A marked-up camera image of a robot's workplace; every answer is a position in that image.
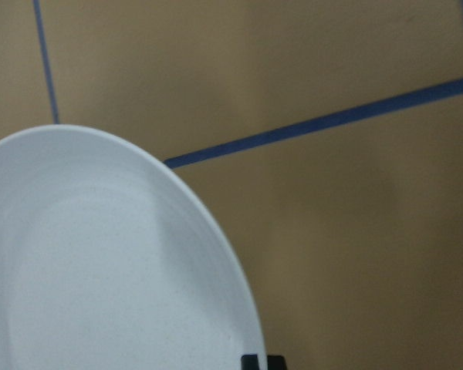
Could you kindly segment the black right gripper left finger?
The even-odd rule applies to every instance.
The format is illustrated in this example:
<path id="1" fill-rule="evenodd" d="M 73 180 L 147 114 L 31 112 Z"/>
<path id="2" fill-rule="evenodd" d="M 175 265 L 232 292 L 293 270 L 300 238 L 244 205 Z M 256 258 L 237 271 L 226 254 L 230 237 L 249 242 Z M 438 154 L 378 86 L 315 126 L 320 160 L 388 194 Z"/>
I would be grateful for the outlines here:
<path id="1" fill-rule="evenodd" d="M 241 370 L 259 370 L 257 354 L 247 354 L 241 357 Z"/>

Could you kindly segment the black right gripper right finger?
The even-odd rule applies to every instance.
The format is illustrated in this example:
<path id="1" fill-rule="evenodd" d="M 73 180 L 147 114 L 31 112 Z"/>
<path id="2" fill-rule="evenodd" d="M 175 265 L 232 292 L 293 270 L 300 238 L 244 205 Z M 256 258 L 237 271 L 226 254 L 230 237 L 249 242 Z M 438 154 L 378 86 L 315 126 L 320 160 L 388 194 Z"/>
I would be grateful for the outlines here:
<path id="1" fill-rule="evenodd" d="M 282 355 L 267 355 L 268 370 L 287 370 L 286 360 Z"/>

